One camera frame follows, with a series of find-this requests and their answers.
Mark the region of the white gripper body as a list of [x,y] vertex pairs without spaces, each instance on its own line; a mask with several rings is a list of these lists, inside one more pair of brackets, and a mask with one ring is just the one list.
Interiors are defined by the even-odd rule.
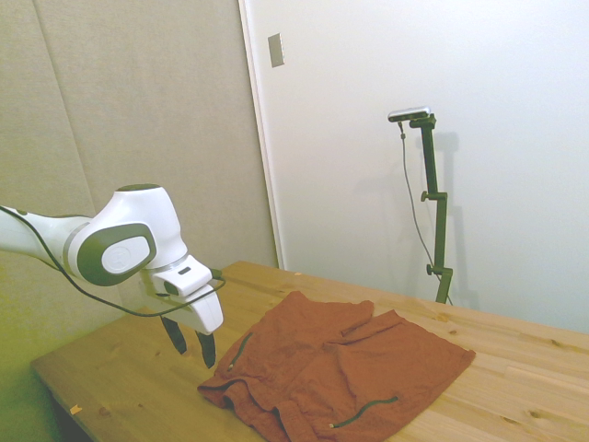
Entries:
[[165,318],[205,335],[212,334],[223,324],[223,311],[211,285],[204,285],[188,297],[159,296],[147,272],[140,272],[140,277],[145,304],[155,312],[163,312]]

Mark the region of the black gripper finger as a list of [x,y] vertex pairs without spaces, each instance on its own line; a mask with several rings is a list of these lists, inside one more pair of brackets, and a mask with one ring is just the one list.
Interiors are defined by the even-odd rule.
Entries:
[[201,346],[202,359],[204,364],[207,368],[213,367],[216,362],[216,345],[214,335],[212,333],[205,334],[197,331],[196,336]]
[[180,355],[183,355],[187,351],[187,344],[179,325],[165,316],[161,316],[160,319],[175,349]]

